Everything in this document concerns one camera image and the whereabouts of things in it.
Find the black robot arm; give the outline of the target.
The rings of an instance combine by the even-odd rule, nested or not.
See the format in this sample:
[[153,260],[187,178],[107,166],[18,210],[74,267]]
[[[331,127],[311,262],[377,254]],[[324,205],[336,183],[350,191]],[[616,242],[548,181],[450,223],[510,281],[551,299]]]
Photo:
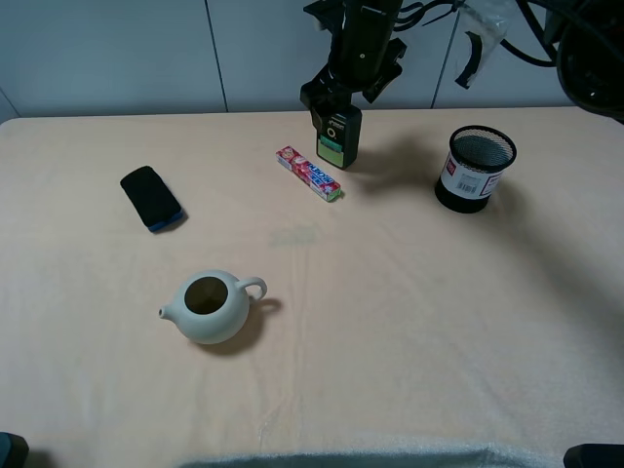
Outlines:
[[[331,34],[327,63],[300,90],[300,100],[310,111],[315,128],[351,105],[361,94],[374,102],[402,73],[399,64],[407,46],[398,33],[422,23],[439,7],[437,1],[315,1],[304,7],[319,27]],[[517,7],[541,45],[545,59],[532,57],[505,38],[502,17],[479,12],[466,1],[447,1],[448,13],[470,18],[475,30],[467,31],[471,57],[455,82],[468,88],[485,62],[487,47],[500,46],[526,63],[554,68],[567,97],[578,107],[597,115],[623,119],[623,4],[620,1],[542,1],[548,13],[539,22],[533,2]]]

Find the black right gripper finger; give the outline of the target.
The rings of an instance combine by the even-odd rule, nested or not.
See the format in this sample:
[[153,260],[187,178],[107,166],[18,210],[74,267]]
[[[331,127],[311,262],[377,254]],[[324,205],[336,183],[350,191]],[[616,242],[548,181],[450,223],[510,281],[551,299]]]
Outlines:
[[321,131],[330,117],[353,107],[353,94],[325,65],[311,81],[301,86],[300,100],[309,110],[314,128]]

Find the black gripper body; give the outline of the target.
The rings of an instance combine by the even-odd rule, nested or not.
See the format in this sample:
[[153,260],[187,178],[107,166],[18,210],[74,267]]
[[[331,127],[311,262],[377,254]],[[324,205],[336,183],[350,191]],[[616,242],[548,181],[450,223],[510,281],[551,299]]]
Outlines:
[[315,1],[303,8],[331,34],[326,65],[354,93],[373,84],[381,70],[403,57],[406,44],[391,37],[400,1]]

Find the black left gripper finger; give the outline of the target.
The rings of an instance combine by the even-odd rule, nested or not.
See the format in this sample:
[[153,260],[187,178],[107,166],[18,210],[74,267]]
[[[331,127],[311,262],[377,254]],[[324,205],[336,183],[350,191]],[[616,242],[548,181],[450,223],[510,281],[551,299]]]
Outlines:
[[396,62],[384,67],[376,81],[362,90],[362,96],[368,103],[374,103],[387,86],[398,78],[403,72],[403,68]]

